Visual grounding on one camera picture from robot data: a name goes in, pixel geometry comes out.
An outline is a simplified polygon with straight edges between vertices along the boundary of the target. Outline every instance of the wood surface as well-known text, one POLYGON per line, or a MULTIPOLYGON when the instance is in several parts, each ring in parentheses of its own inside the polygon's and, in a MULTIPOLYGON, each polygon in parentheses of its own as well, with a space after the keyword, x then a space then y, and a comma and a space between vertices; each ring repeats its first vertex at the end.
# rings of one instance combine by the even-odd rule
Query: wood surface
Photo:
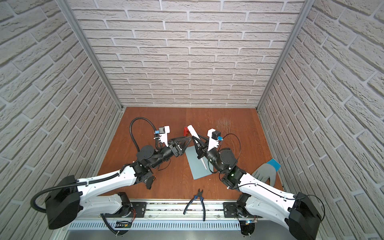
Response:
MULTIPOLYGON (((144 117, 156 128, 170 126, 168 139, 183 136, 184 127, 192 124, 196 132, 206 136, 209 129, 236 134, 241 142, 238 167, 252 174, 260 165, 271 159, 270 150, 255 109, 251 108, 127 108, 117 128, 111 146, 101 165, 99 175, 118 170, 122 165, 136 160, 137 150, 129 135, 132 119, 144 117)), ((135 140, 140 148, 154 146, 153 129, 144 120, 137 120, 132 127, 135 140)), ((230 147, 238 156, 239 144, 235 136, 229 135, 222 147, 230 147)), ((169 167, 163 171, 152 170, 156 179, 152 189, 144 183, 115 189, 109 194, 126 192, 130 199, 191 199, 198 189, 204 189, 205 199, 237 199, 240 192, 228 190, 220 182, 218 174, 194 180, 186 155, 172 157, 169 167)), ((280 178, 276 177, 275 188, 283 190, 280 178)))

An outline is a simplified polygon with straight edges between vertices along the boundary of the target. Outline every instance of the black tool on table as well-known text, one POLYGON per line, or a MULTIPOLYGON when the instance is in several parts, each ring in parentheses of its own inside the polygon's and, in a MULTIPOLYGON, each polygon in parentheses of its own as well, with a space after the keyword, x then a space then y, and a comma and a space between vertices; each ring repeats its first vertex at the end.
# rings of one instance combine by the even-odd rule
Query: black tool on table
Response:
POLYGON ((201 192, 200 192, 200 189, 199 189, 199 190, 197 191, 197 195, 195 195, 195 196, 191 199, 191 201, 189 201, 189 203, 187 204, 187 206, 186 206, 185 209, 184 209, 184 212, 183 212, 184 215, 187 213, 187 209, 188 209, 189 205, 191 205, 191 203, 192 203, 194 200, 196 200, 198 197, 200 197, 200 202, 201 202, 201 205, 203 206, 203 221, 205 221, 205 206, 204 206, 204 202, 203 202, 203 200, 204 200, 204 198, 203 198, 203 191, 204 191, 204 190, 201 190, 201 192))

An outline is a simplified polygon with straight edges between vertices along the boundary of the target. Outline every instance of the white brick wall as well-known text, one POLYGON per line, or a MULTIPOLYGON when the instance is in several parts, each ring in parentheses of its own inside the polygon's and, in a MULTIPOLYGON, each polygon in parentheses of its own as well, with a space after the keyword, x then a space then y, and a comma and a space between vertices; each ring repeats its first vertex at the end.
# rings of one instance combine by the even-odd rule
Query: white brick wall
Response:
POLYGON ((322 239, 384 239, 383 8, 316 0, 259 108, 287 190, 325 200, 322 239))
POLYGON ((126 106, 257 106, 302 4, 70 1, 126 106))
POLYGON ((117 107, 55 1, 0 2, 0 21, 0 238, 43 239, 30 198, 87 175, 117 107))

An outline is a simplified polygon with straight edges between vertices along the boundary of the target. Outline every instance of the gray notebook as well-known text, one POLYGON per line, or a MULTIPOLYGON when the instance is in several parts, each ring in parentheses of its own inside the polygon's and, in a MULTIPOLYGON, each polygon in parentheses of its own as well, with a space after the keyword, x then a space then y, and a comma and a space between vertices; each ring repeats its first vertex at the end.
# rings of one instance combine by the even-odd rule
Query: gray notebook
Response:
POLYGON ((194 180, 212 174, 208 169, 208 160, 205 157, 203 157, 205 165, 207 166, 207 169, 205 169, 202 161, 197 158, 197 153, 194 146, 188 147, 185 151, 185 154, 187 155, 189 167, 191 168, 191 172, 194 180))

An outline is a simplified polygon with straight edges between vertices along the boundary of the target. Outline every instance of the gray floor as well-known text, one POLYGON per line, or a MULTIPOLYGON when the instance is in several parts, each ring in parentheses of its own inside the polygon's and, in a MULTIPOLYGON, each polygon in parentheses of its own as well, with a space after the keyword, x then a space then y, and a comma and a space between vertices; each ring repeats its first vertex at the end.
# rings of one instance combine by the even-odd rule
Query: gray floor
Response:
POLYGON ((240 231, 129 231, 121 237, 115 237, 109 230, 70 231, 66 240, 295 240, 289 231, 271 221, 259 221, 251 237, 245 237, 240 231))

